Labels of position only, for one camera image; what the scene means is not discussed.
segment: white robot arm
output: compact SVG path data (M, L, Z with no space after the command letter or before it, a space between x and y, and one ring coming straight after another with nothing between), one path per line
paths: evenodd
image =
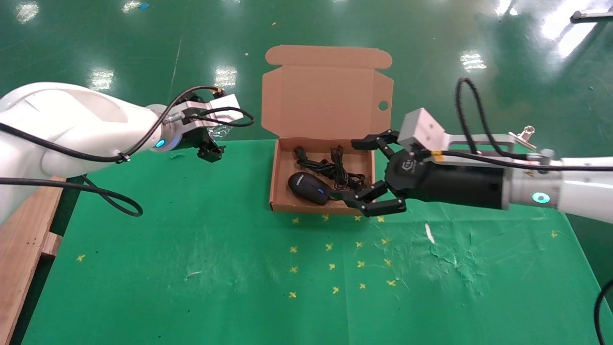
M473 136L468 131L459 102L464 82L473 89L486 134ZM421 108L405 115L400 131L352 140L354 149L380 150L389 163L383 180L364 190L337 192L335 198L367 217L404 212L405 200L417 199L493 209L508 209L510 204L547 207L613 223L613 157L554 160L548 149L514 153L513 134L490 133L470 80L459 80L456 97L462 135L447 134ZM390 144L404 149L394 152ZM466 145L470 150L456 149ZM480 152L477 145L495 150ZM387 192L395 198L372 203Z
M203 88L215 97L208 103L194 93ZM144 150L195 147L198 157L216 161L223 147L209 137L207 127L229 124L243 114L251 121L232 125L253 123L253 117L238 107L234 95L225 95L215 87L192 88L166 110L160 104L140 107L64 83L33 83L5 95L0 99L0 224L36 189L5 184L7 179L80 176L113 162L127 161L130 155ZM85 156L72 157L24 136ZM79 158L87 155L106 159Z

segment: computer mouse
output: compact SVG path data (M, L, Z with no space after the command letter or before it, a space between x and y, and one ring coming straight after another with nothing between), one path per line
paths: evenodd
M332 191L324 181L307 172L293 174L287 183L295 196L322 206L328 202Z

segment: box flap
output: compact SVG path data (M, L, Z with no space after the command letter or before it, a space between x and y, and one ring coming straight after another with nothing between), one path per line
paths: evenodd
M267 130L284 138L355 139L389 129L394 81L375 71L391 65L387 52L280 45L266 60L282 65L262 78Z
M386 69L392 65L392 57L383 50L314 45L277 45L266 52L266 61L274 66L368 69Z

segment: wooden board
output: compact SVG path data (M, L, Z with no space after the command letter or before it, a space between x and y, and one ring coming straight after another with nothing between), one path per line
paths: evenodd
M39 188L0 227L0 344L10 341L43 246L57 251L61 237L48 231L61 193Z

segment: cardboard box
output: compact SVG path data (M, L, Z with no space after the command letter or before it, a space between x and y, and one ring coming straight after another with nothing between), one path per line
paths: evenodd
M330 161L330 149L341 145L345 170L366 175L367 184L375 181L374 152L354 150L351 139L390 128L394 81L375 69L391 66L392 57L373 48L279 45L266 53L266 61L281 66L262 78L262 126L279 136L270 208L361 214L342 201L319 206L298 199L287 180L298 171L313 173L296 164L293 151L297 146L306 150L309 160ZM318 177L333 187L333 181Z

